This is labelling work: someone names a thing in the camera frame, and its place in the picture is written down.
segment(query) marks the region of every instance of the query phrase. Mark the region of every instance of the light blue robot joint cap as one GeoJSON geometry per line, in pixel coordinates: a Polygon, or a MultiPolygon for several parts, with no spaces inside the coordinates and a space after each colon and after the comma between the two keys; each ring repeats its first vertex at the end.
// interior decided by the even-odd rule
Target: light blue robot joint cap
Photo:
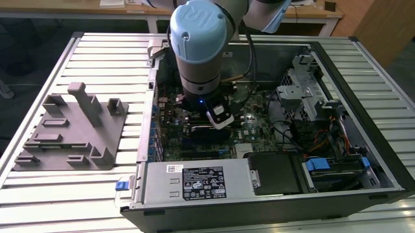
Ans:
{"type": "Polygon", "coordinates": [[[225,15],[209,1],[190,0],[174,10],[170,21],[174,54],[189,64],[212,60],[226,40],[225,15]]]}

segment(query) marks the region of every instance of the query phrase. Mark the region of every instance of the sticker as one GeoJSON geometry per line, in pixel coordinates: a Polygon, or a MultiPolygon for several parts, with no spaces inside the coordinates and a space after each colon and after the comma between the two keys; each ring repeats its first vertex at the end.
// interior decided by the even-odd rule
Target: sticker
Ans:
{"type": "Polygon", "coordinates": [[[226,197],[222,167],[182,168],[182,199],[204,200],[226,197]]]}
{"type": "Polygon", "coordinates": [[[182,164],[180,165],[166,165],[166,173],[172,173],[172,172],[181,172],[182,170],[182,164]]]}
{"type": "Polygon", "coordinates": [[[233,56],[233,53],[232,52],[224,52],[222,53],[222,57],[232,57],[233,56]]]}
{"type": "Polygon", "coordinates": [[[144,11],[126,11],[126,13],[132,13],[132,14],[144,14],[144,11]]]}

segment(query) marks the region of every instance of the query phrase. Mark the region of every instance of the desk leg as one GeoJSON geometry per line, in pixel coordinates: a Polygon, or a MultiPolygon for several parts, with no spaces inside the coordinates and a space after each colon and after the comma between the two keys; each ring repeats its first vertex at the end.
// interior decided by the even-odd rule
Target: desk leg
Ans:
{"type": "Polygon", "coordinates": [[[148,24],[148,31],[150,34],[158,33],[157,30],[157,16],[146,16],[146,24],[148,24]]]}
{"type": "Polygon", "coordinates": [[[332,31],[334,30],[334,27],[337,25],[338,19],[330,18],[326,20],[326,23],[324,24],[318,36],[330,36],[332,31]]]}

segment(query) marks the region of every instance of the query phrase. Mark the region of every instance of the wooden desk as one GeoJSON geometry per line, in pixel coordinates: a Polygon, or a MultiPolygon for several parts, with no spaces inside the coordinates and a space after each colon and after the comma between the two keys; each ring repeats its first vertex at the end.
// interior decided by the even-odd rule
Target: wooden desk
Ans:
{"type": "MultiPolygon", "coordinates": [[[[157,33],[157,20],[169,20],[170,12],[144,5],[100,9],[98,0],[0,0],[0,17],[144,19],[149,33],[157,33]]],[[[313,6],[288,9],[282,22],[324,24],[320,36],[329,36],[342,17],[340,11],[329,12],[313,6]]]]}

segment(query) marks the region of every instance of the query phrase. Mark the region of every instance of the barcode label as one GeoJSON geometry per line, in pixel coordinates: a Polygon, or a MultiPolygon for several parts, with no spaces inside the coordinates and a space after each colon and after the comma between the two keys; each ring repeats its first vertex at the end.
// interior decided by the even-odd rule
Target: barcode label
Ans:
{"type": "Polygon", "coordinates": [[[182,171],[182,165],[166,165],[166,173],[172,172],[181,172],[182,171]]]}

